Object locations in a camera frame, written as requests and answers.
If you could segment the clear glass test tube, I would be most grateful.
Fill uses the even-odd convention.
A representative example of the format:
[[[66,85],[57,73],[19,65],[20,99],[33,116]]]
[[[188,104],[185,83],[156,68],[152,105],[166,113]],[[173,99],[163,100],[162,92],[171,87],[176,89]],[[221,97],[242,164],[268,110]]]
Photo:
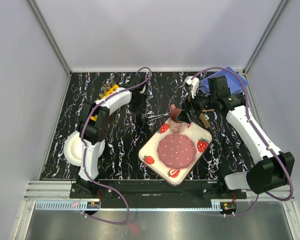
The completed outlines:
[[[103,98],[108,93],[108,91],[110,89],[111,88],[110,88],[110,86],[108,84],[103,84],[102,87],[101,87],[101,92],[99,94],[99,97]]]
[[[110,83],[110,87],[113,88],[114,85],[116,84],[116,81],[115,81],[115,77],[112,75],[110,76],[109,78],[109,83]]]

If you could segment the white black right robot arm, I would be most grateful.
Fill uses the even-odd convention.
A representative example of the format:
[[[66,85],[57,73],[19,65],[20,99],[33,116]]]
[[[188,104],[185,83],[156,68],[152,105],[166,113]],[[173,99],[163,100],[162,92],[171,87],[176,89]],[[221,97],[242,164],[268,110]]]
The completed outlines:
[[[219,112],[239,134],[254,162],[248,171],[223,176],[222,182],[217,185],[218,195],[226,199],[235,190],[270,194],[274,189],[289,186],[286,199],[291,199],[294,194],[291,174],[295,158],[290,152],[283,152],[277,147],[255,122],[245,96],[232,93],[224,75],[208,78],[207,91],[202,90],[197,77],[188,76],[183,83],[189,89],[189,97],[182,103],[178,119],[190,123],[191,113],[199,116],[203,110]]]

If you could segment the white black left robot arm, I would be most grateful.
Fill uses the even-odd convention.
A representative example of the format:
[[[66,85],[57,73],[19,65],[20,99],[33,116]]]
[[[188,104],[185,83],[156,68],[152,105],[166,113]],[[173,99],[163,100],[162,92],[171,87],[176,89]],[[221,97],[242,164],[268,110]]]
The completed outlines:
[[[76,183],[85,197],[93,198],[98,193],[98,186],[93,181],[99,174],[98,159],[105,148],[111,115],[124,105],[129,105],[132,112],[141,113],[146,108],[147,81],[136,75],[128,83],[107,85],[98,100],[84,103],[77,126],[82,158]]]

